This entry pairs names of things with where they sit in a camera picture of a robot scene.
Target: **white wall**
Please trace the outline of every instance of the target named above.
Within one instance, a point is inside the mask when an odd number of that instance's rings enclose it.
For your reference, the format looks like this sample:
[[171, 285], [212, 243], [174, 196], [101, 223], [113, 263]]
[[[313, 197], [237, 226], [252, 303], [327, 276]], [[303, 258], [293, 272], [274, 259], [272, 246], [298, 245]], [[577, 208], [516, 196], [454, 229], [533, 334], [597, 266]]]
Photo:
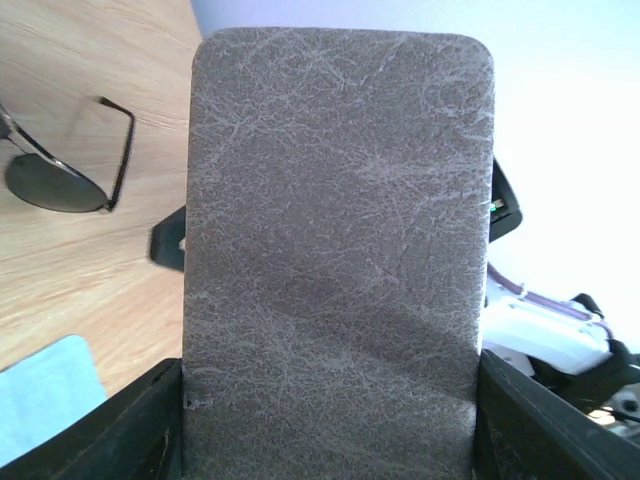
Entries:
[[640, 352], [640, 1], [192, 0], [233, 26], [461, 33], [496, 71], [495, 152], [525, 221], [490, 246], [503, 273], [585, 291]]

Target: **sunglasses lens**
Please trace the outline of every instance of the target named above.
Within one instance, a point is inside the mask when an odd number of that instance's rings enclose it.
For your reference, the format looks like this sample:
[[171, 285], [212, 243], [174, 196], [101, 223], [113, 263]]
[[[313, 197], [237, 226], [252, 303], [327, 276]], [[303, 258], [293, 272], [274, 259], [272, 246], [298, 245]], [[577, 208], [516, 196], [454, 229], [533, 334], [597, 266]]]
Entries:
[[14, 157], [4, 174], [18, 198], [58, 212], [82, 213], [101, 209], [107, 196], [98, 185], [36, 154]]

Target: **wood grain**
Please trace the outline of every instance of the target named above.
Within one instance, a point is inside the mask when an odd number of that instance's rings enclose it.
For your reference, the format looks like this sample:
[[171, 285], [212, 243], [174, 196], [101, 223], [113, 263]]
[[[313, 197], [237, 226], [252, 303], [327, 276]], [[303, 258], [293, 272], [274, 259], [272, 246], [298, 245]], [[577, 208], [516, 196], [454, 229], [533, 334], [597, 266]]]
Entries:
[[[179, 356], [182, 275], [146, 258], [149, 229], [184, 204], [191, 62], [189, 0], [4, 0], [0, 99], [59, 158], [107, 192], [127, 118], [138, 125], [112, 214], [32, 207], [0, 185], [0, 369], [68, 334], [85, 337], [113, 394]], [[0, 146], [2, 169], [17, 150]]]

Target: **purple cable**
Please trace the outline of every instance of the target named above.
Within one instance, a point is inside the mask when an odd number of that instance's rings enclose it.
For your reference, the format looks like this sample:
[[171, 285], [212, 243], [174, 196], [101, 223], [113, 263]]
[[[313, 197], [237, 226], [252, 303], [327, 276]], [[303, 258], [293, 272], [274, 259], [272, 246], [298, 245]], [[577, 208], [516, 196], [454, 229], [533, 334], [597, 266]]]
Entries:
[[490, 263], [487, 264], [487, 275], [498, 285], [506, 288], [514, 295], [520, 296], [523, 300], [533, 303], [535, 305], [547, 308], [556, 313], [560, 313], [563, 315], [567, 315], [571, 318], [575, 318], [576, 320], [580, 320], [583, 322], [590, 322], [592, 325], [598, 325], [602, 327], [609, 336], [610, 339], [613, 338], [613, 332], [611, 328], [604, 322], [593, 322], [591, 321], [592, 315], [590, 313], [582, 312], [577, 310], [569, 305], [566, 305], [561, 302], [557, 302], [555, 300], [551, 300], [550, 298], [543, 297], [542, 295], [535, 292], [528, 292], [520, 285], [509, 280], [507, 277], [502, 275], [496, 268]]

